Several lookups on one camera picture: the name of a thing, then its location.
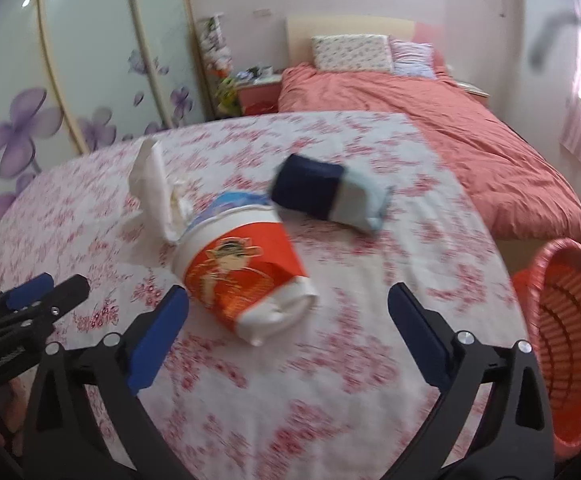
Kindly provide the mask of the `blue tissue pack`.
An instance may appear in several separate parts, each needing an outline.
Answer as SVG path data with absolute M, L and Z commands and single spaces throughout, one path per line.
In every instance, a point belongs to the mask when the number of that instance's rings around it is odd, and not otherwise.
M 270 201 L 266 195 L 242 191 L 224 192 L 215 198 L 202 213 L 206 218 L 211 218 L 235 208 L 269 205 Z

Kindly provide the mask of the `striped pink pillow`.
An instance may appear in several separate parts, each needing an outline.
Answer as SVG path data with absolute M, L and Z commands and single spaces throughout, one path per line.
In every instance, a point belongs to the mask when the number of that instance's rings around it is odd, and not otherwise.
M 435 79 L 434 54 L 431 44 L 389 38 L 393 74 L 400 77 Z

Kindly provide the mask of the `salmon pink duvet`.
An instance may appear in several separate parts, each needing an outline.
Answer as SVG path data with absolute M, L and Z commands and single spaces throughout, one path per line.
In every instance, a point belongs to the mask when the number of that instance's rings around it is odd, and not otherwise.
M 455 174 L 493 237 L 581 243 L 581 203 L 567 180 L 446 73 L 426 79 L 299 64 L 282 74 L 278 109 L 403 114 Z

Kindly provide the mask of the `navy grey folded sock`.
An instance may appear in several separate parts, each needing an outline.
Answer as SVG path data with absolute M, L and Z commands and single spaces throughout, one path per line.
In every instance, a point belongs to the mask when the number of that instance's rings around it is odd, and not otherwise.
M 375 235 L 386 219 L 393 190 L 353 168 L 289 155 L 270 188 L 274 204 Z

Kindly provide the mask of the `pink bedside table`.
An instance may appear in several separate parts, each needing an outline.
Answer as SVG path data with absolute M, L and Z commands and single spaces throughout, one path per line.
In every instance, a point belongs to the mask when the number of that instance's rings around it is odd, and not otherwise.
M 243 116 L 274 114 L 282 91 L 282 75 L 258 78 L 236 87 L 238 102 Z

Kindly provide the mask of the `red instant noodle cup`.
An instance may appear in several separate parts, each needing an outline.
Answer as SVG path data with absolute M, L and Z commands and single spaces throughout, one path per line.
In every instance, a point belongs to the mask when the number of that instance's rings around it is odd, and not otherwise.
M 201 212 L 173 254 L 172 271 L 193 299 L 254 347 L 291 328 L 318 302 L 271 204 L 211 218 Z

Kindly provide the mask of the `white tissue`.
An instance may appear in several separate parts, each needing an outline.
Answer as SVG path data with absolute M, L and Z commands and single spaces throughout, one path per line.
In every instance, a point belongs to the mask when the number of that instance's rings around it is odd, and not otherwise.
M 130 194 L 140 202 L 146 226 L 169 244 L 178 244 L 195 216 L 187 180 L 170 177 L 156 138 L 146 138 L 128 179 Z

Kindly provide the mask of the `right bedside table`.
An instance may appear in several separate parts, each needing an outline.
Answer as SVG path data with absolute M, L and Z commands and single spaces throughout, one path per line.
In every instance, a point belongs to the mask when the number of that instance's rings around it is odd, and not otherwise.
M 484 106 L 488 105 L 488 92 L 481 90 L 481 88 L 478 88 L 475 86 L 475 84 L 471 84 L 470 82 L 466 81 L 456 80 L 455 84 L 465 93 L 467 93 L 473 100 L 483 104 Z

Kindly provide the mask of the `wardrobe with purple flowers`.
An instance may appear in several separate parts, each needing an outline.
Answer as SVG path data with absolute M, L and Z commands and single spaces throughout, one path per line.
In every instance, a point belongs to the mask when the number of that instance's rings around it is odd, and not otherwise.
M 41 172 L 206 117 L 187 0 L 0 0 L 0 220 Z

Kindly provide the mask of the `floral white pillow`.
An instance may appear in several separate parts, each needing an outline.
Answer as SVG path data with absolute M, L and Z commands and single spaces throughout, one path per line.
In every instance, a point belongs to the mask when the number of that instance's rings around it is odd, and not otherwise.
M 393 59 L 385 35 L 313 36 L 315 67 L 321 72 L 391 73 Z

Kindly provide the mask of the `floral pink white bedsheet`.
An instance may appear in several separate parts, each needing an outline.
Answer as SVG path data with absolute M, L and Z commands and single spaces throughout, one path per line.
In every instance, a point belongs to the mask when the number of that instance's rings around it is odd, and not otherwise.
M 88 300 L 56 326 L 67 348 L 122 332 L 184 284 L 190 314 L 140 394 L 199 479 L 377 479 L 437 400 L 387 310 L 405 283 L 454 330 L 526 337 L 469 196 L 400 114 L 278 114 L 157 136 L 201 219 L 267 196 L 293 155 L 357 170 L 391 194 L 379 232 L 275 209 L 219 221 L 185 258 L 149 231 L 129 176 L 138 142 L 44 171 L 0 220 L 0 290 L 80 274 Z

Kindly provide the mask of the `red plastic laundry basket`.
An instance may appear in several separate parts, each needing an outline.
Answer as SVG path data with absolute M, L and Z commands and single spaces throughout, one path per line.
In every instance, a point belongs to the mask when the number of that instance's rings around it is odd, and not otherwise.
M 547 387 L 556 458 L 569 460 L 581 452 L 581 244 L 545 244 L 512 284 Z

